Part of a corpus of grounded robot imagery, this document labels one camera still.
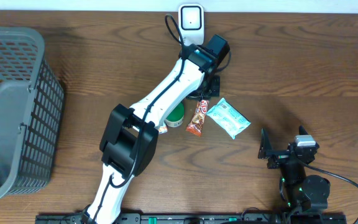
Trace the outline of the light blue tissue packet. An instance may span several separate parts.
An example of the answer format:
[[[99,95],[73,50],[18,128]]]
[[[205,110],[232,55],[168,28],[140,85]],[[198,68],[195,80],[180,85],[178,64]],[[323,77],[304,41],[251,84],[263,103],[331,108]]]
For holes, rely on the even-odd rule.
[[[216,105],[208,110],[206,115],[222,127],[232,139],[235,139],[239,133],[251,125],[251,122],[230,105],[225,98],[221,98]]]

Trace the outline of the red Top chocolate bar wrapper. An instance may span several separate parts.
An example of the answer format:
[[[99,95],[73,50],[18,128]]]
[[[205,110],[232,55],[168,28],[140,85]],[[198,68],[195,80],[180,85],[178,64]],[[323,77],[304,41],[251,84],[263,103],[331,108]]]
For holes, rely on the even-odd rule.
[[[201,100],[197,102],[195,112],[186,131],[200,137],[205,122],[205,116],[208,111],[209,100]]]

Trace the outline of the green lidded jar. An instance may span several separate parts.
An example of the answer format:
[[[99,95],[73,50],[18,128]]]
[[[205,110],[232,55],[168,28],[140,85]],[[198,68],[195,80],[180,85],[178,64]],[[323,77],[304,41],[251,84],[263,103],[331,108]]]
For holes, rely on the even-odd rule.
[[[179,103],[165,119],[165,124],[171,128],[179,127],[183,124],[184,115],[184,105]]]

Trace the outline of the orange snack box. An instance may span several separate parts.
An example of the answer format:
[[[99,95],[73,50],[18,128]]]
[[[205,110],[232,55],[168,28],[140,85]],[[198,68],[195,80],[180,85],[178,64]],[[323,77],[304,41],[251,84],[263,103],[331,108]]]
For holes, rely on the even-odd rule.
[[[159,129],[158,129],[158,133],[159,134],[164,134],[164,133],[167,133],[167,132],[168,132],[167,125],[165,124],[165,122],[163,122],[161,124],[161,126],[159,127]]]

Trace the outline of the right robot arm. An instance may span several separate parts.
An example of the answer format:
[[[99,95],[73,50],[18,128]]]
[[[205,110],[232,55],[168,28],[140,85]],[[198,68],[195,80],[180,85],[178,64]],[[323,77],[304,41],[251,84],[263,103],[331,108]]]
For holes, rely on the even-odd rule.
[[[307,175],[305,167],[315,160],[319,144],[304,127],[285,150],[275,150],[268,133],[261,130],[259,159],[267,160],[269,169],[281,173],[280,194],[288,209],[277,218],[281,223],[322,223],[328,207],[330,182],[319,175]]]

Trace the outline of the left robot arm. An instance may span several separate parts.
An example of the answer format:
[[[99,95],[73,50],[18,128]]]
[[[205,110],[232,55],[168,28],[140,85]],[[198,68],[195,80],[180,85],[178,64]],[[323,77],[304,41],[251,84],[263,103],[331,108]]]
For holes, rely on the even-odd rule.
[[[168,76],[130,107],[118,104],[109,115],[99,149],[103,175],[82,223],[114,223],[131,180],[151,162],[158,130],[185,99],[208,100],[219,95],[219,66],[230,54],[228,41],[214,35],[205,45],[183,46]]]

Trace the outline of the white barcode scanner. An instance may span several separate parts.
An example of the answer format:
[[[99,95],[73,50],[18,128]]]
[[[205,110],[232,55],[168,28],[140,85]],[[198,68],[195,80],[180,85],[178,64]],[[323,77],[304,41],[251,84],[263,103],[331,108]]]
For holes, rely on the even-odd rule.
[[[204,42],[204,9],[200,4],[182,4],[178,8],[178,23],[185,45]]]

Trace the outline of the grey plastic mesh basket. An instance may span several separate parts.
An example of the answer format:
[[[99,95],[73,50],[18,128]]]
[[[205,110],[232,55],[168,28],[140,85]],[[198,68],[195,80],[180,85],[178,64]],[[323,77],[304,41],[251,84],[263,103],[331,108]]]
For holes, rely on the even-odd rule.
[[[0,199],[50,182],[64,104],[43,37],[26,27],[0,27]]]

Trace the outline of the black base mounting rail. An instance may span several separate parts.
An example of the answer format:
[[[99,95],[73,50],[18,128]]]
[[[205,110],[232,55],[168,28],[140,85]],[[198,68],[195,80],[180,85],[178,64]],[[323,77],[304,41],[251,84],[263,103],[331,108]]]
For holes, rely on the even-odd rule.
[[[213,224],[213,223],[283,223],[279,215],[262,214],[252,211],[244,215],[225,214],[225,215],[156,215],[139,213],[122,213],[114,221],[118,224]],[[327,224],[346,224],[347,220],[344,215],[325,214],[325,215],[303,215],[294,217],[292,223],[327,223]],[[69,215],[37,215],[35,224],[67,224],[67,223],[85,223],[85,219],[80,213]]]

